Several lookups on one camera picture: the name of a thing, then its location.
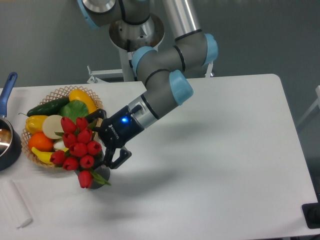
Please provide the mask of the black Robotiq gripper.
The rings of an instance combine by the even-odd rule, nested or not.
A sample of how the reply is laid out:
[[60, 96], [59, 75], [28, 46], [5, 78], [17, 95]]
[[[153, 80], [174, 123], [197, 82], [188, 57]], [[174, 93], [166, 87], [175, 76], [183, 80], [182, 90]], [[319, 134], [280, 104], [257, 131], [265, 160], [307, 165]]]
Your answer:
[[[106, 117], [107, 112], [99, 108], [84, 118], [88, 122], [89, 129], [100, 127], [98, 136], [105, 146], [102, 163], [110, 169], [117, 169], [132, 156], [132, 152], [123, 146], [144, 128], [133, 118], [128, 105], [111, 117]], [[119, 156], [113, 160], [116, 149], [119, 149]]]

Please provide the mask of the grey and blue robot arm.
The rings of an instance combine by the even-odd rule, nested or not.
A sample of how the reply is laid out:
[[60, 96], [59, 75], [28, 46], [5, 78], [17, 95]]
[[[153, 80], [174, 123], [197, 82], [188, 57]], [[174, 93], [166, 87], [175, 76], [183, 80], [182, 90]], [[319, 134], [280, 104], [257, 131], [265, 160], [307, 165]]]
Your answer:
[[123, 78], [141, 81], [146, 89], [111, 117], [104, 110], [90, 115], [102, 118], [97, 131], [105, 146], [102, 163], [116, 169], [131, 156], [125, 148], [129, 140], [193, 95], [184, 72], [214, 61], [218, 45], [202, 31], [190, 0], [163, 2], [175, 41], [165, 51], [157, 49], [164, 25], [148, 0], [80, 0], [78, 6], [92, 28], [109, 26], [110, 39], [122, 53]]

